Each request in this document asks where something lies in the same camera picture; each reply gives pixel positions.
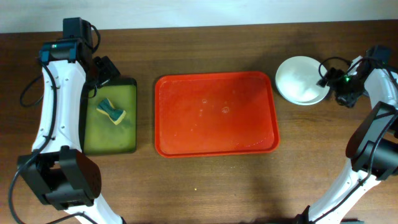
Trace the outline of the green and yellow sponge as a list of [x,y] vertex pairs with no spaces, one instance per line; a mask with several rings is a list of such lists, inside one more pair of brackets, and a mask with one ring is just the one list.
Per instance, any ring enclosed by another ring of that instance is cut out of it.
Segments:
[[126,111],[115,108],[112,102],[105,98],[96,107],[101,114],[106,115],[115,125],[121,123],[126,116]]

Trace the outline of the white plate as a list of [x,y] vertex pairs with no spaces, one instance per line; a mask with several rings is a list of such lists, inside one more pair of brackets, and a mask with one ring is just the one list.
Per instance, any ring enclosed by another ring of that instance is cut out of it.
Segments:
[[315,93],[330,91],[328,86],[320,87],[317,82],[320,62],[306,56],[295,56],[285,60],[277,69],[275,85],[279,92],[298,95],[312,90]]

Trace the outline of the green plate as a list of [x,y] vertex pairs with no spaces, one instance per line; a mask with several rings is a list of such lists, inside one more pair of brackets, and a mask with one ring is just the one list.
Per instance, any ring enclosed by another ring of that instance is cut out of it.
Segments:
[[327,96],[328,90],[320,93],[315,93],[312,90],[308,90],[298,95],[292,95],[283,92],[279,93],[283,98],[285,98],[290,103],[293,103],[295,105],[308,106],[321,102]]

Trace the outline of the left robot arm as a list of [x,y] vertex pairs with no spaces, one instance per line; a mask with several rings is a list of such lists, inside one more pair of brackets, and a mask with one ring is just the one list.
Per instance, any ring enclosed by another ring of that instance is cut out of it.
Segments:
[[22,177],[41,204],[68,213],[81,223],[124,223],[101,194],[99,167],[83,152],[80,120],[88,92],[120,75],[107,56],[94,57],[98,30],[88,21],[63,20],[63,36],[39,52],[44,95],[32,152],[19,156],[15,178]]

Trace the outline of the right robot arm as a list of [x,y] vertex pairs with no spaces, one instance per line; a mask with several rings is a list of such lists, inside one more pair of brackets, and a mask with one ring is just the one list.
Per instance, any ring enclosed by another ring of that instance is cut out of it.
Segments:
[[372,110],[348,141],[343,171],[294,223],[342,223],[366,192],[397,175],[397,144],[384,137],[397,136],[397,69],[388,64],[391,52],[375,45],[364,56],[347,60],[347,71],[330,68],[320,75],[317,85],[330,87],[339,105],[352,108],[366,95]]

